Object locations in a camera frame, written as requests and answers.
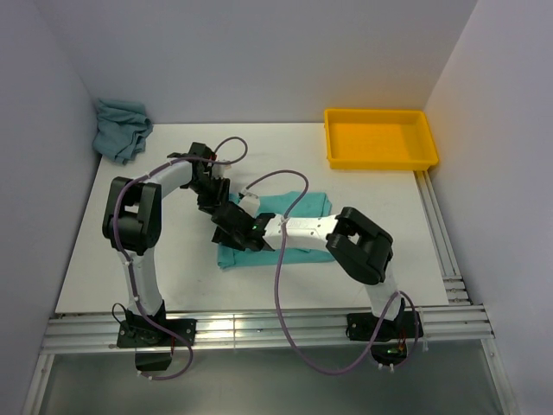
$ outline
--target folded teal cloth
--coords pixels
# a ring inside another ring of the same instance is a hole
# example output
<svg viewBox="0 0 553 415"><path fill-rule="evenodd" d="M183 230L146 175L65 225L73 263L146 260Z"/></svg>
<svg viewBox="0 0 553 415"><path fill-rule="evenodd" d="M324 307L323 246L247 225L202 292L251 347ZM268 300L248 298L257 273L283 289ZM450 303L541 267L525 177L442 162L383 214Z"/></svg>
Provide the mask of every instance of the folded teal cloth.
<svg viewBox="0 0 553 415"><path fill-rule="evenodd" d="M262 196L259 198L260 206L256 214L273 213L284 214L286 209L299 196L299 192L289 192L286 195ZM238 202L236 195L230 196L231 201ZM296 218L318 218L330 214L332 204L326 193L307 193L292 209L290 216ZM237 266L275 265L278 261L280 250L253 252L249 249L237 251L227 246L219 245L217 251L217 265L221 269ZM300 264L306 262L330 262L334 257L329 252L316 249L286 249L284 264Z"/></svg>
<svg viewBox="0 0 553 415"><path fill-rule="evenodd" d="M116 163L126 164L146 149L146 137L154 129L139 102L100 99L98 134L92 147Z"/></svg>

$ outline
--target yellow plastic tray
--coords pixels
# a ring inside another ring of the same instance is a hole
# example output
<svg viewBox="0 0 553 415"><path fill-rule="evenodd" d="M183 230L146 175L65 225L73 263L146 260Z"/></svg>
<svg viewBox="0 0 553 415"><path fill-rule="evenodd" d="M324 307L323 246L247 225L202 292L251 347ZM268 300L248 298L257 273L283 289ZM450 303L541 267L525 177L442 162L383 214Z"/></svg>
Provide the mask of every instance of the yellow plastic tray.
<svg viewBox="0 0 553 415"><path fill-rule="evenodd" d="M325 111L331 169L427 170L438 154L422 111Z"/></svg>

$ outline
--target white wall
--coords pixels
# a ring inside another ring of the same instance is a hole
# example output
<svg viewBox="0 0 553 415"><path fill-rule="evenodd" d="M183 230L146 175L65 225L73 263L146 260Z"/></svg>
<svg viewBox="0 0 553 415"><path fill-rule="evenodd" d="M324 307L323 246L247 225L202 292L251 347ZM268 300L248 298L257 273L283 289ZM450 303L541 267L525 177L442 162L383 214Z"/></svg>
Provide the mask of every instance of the white wall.
<svg viewBox="0 0 553 415"><path fill-rule="evenodd" d="M480 0L426 111L433 183L524 413L553 411L553 3Z"/></svg>
<svg viewBox="0 0 553 415"><path fill-rule="evenodd" d="M36 0L94 97L158 123L423 108L476 0Z"/></svg>
<svg viewBox="0 0 553 415"><path fill-rule="evenodd" d="M1 413L22 408L97 166L92 101L30 0L0 13Z"/></svg>

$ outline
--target teal towel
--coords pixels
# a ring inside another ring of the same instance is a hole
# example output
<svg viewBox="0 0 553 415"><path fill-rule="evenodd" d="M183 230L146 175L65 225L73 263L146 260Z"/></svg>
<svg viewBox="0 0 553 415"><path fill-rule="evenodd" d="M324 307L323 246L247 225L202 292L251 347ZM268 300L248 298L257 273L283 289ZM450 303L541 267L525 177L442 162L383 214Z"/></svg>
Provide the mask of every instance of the teal towel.
<svg viewBox="0 0 553 415"><path fill-rule="evenodd" d="M286 209L299 195L299 192L289 192L286 195L262 196L257 214L274 213L284 214ZM238 202L236 195L230 196L231 201ZM296 218L318 218L330 214L332 204L326 193L307 193L292 209L290 216ZM237 266L276 265L280 249L275 251L252 252L249 249L237 251L227 246L219 245L217 251L217 265L221 269ZM300 264L306 262L330 262L334 257L329 252L316 249L286 249L284 264Z"/></svg>
<svg viewBox="0 0 553 415"><path fill-rule="evenodd" d="M92 147L116 163L126 164L146 149L146 137L154 129L139 102L100 99L98 134Z"/></svg>

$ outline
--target folded towel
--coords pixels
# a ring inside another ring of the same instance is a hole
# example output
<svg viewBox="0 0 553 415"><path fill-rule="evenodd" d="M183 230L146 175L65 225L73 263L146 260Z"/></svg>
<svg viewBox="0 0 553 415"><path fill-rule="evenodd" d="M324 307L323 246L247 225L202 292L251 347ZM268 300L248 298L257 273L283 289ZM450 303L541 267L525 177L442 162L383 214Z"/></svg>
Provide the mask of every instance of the folded towel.
<svg viewBox="0 0 553 415"><path fill-rule="evenodd" d="M261 196L260 206L256 214L274 213L284 214L286 209L299 195L299 192L289 192L279 196ZM231 201L238 202L236 195L231 195ZM290 216L296 218L318 218L330 214L332 204L326 193L307 193L292 209ZM227 246L219 245L217 251L217 265L221 269L237 266L275 265L278 261L280 249L275 251L253 252L249 249L237 251ZM334 257L329 252L316 249L287 248L284 255L284 264L300 264L306 262L330 262Z"/></svg>
<svg viewBox="0 0 553 415"><path fill-rule="evenodd" d="M100 99L98 134L92 147L116 163L126 164L145 150L146 137L153 125L146 117L146 108L139 102Z"/></svg>

